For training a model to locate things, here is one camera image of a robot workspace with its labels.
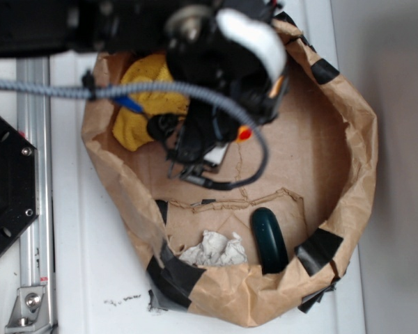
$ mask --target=brown paper bag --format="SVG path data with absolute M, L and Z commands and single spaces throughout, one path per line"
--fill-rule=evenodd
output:
M 291 56 L 290 90 L 279 117 L 262 128 L 271 157 L 259 181 L 224 192 L 169 180 L 159 143 L 135 153 L 119 145 L 111 132 L 118 107 L 107 100 L 86 105 L 82 129 L 155 298 L 166 307 L 241 326 L 263 324 L 309 302 L 344 275 L 369 219 L 376 183 L 377 125 L 370 106 L 304 44 L 299 29 L 274 25 Z M 98 84 L 118 84 L 133 61 L 131 54 L 99 55 Z M 231 144 L 217 179 L 251 175 L 257 156 L 254 140 Z M 208 204 L 193 205 L 202 200 Z M 276 214 L 284 236 L 290 263 L 279 274 L 262 275 L 249 229 L 258 207 Z M 237 232 L 248 263 L 196 268 L 179 261 L 176 256 L 201 242 L 204 230 L 228 238 Z

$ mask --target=black electrical tape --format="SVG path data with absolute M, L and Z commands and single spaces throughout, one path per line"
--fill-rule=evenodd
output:
M 308 313 L 316 302 L 320 303 L 325 292 L 334 291 L 336 289 L 336 283 L 338 280 L 339 279 L 336 279 L 330 286 L 302 298 L 302 304 L 300 304 L 297 308 L 303 313 Z
M 87 70 L 82 77 L 82 86 L 90 91 L 90 101 L 96 100 L 96 82 L 95 77 L 90 70 Z
M 169 204 L 165 200 L 156 200 L 156 205 L 158 206 L 158 209 L 160 209 L 162 220 L 164 221 L 164 224 L 167 224 L 167 211 L 169 209 Z
M 162 277 L 162 268 L 155 257 L 150 260 L 147 273 L 150 276 L 150 286 L 157 301 L 157 304 L 154 305 L 156 308 L 164 308 L 165 310 L 187 310 L 189 308 L 191 301 Z
M 342 241 L 343 238 L 318 228 L 310 238 L 295 248 L 295 254 L 312 276 L 333 260 Z
M 163 269 L 160 268 L 155 257 L 152 257 L 147 267 L 153 283 L 153 293 L 162 308 L 176 310 L 180 306 L 187 309 L 191 303 L 188 297 L 206 270 L 180 261 L 173 255 L 166 242 L 163 244 L 160 256 L 164 263 Z
M 214 203 L 217 202 L 217 200 L 214 199 L 206 199 L 206 200 L 202 200 L 201 201 L 201 205 L 206 205 L 206 204 L 210 204 L 210 203 Z
M 291 16 L 288 15 L 286 12 L 281 12 L 278 15 L 274 16 L 274 18 L 278 19 L 279 21 L 282 21 L 282 22 L 288 22 L 289 24 L 292 24 L 293 26 L 297 27 L 297 24 L 294 22 L 294 20 L 291 18 Z M 305 35 L 301 35 L 298 38 L 296 38 L 294 40 L 291 40 L 290 42 L 294 42 L 295 40 L 297 40 L 299 38 L 306 46 L 308 46 L 311 50 L 316 52 L 316 49 L 314 49 L 314 46 L 309 43 L 309 41 L 307 40 Z
M 323 58 L 311 66 L 311 72 L 319 85 L 328 84 L 340 75 L 340 72 Z

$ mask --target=crumpled white tissue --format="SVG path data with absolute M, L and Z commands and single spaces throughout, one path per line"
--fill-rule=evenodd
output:
M 190 265 L 216 267 L 247 262 L 241 236 L 235 232 L 232 236 L 233 239 L 229 240 L 220 233 L 205 230 L 203 241 L 187 249 L 181 254 L 180 260 Z

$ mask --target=black mounting plate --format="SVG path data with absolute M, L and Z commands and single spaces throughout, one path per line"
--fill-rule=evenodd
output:
M 0 117 L 0 257 L 38 215 L 37 149 Z

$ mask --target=yellow cloth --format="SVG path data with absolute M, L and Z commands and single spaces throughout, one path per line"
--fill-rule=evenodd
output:
M 151 54 L 135 61 L 124 74 L 121 84 L 145 81 L 173 81 L 166 65 L 164 54 Z M 189 100 L 178 93 L 144 92 L 131 94 L 136 103 L 143 107 L 148 116 L 175 113 L 185 116 Z M 153 141 L 147 133 L 147 119 L 122 107 L 116 116 L 113 135 L 119 143 L 132 152 L 145 143 Z

